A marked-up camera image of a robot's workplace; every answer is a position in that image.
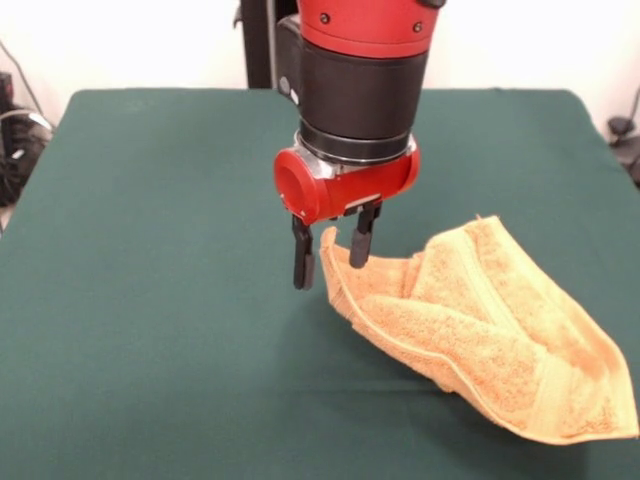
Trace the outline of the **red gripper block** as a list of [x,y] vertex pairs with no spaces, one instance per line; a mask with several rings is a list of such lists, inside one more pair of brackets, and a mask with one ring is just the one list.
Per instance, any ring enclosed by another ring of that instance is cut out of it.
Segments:
[[305,224],[345,216],[363,205],[352,234],[349,256],[353,268],[363,268],[370,255],[381,202],[411,188],[418,177],[420,161],[420,150],[414,140],[409,141],[407,150],[398,158],[367,166],[322,160],[299,141],[276,155],[275,187],[283,205],[293,214],[293,285],[297,290],[311,289],[314,278],[313,235]]

